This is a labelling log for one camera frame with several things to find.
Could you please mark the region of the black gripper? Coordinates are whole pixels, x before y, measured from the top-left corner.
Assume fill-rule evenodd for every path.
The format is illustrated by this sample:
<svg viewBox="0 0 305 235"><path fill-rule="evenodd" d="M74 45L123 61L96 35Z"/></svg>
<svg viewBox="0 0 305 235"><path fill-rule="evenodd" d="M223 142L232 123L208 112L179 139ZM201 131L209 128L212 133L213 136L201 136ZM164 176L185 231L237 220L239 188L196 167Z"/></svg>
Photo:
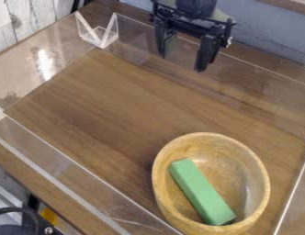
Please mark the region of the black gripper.
<svg viewBox="0 0 305 235"><path fill-rule="evenodd" d="M200 38L193 70L213 62L220 45L231 45L235 19L217 8L217 0L151 0L155 40L161 58L175 46L176 32Z"/></svg>

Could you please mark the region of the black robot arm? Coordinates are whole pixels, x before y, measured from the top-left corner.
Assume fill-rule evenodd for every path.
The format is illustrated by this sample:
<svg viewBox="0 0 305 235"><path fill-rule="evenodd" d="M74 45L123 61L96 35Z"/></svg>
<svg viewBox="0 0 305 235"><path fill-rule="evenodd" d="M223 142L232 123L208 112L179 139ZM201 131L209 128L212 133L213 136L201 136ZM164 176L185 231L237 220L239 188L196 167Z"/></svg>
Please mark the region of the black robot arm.
<svg viewBox="0 0 305 235"><path fill-rule="evenodd" d="M151 0L151 3L160 57L165 58L176 33L184 33L200 40L193 70L203 72L220 48L231 45L235 19L217 9L217 0Z"/></svg>

